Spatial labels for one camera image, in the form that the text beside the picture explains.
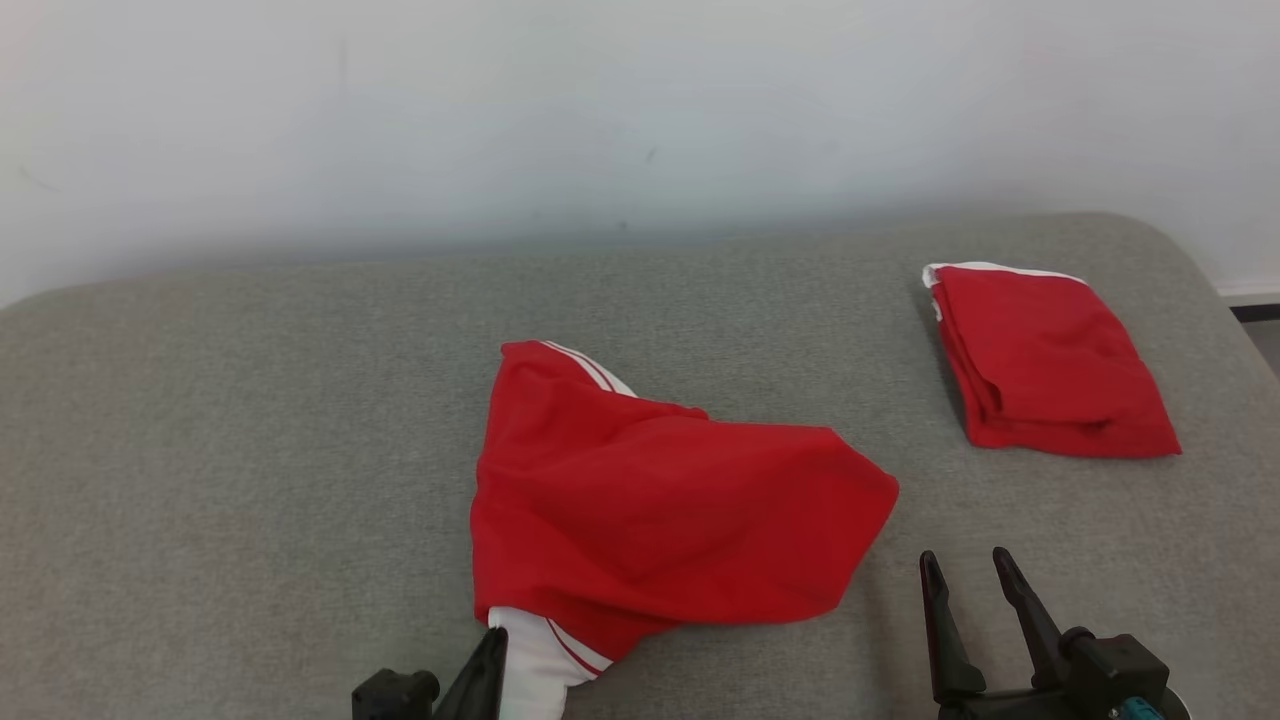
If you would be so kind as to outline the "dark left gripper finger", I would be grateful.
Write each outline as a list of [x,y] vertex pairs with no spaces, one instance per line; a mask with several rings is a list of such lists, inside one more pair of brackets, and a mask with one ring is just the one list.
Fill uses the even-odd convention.
[[509,634],[490,628],[433,708],[433,719],[494,720],[500,715]]

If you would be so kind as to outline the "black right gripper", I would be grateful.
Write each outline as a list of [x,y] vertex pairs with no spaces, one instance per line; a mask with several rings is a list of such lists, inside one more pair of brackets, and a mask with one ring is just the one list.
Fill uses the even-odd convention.
[[931,688],[940,719],[1116,719],[1126,684],[1111,682],[1060,688],[1065,660],[1061,632],[1039,596],[1005,547],[992,559],[1004,597],[1018,615],[1033,666],[1033,689],[986,694],[986,678],[974,666],[950,610],[950,589],[934,552],[920,555],[920,580],[929,655]]

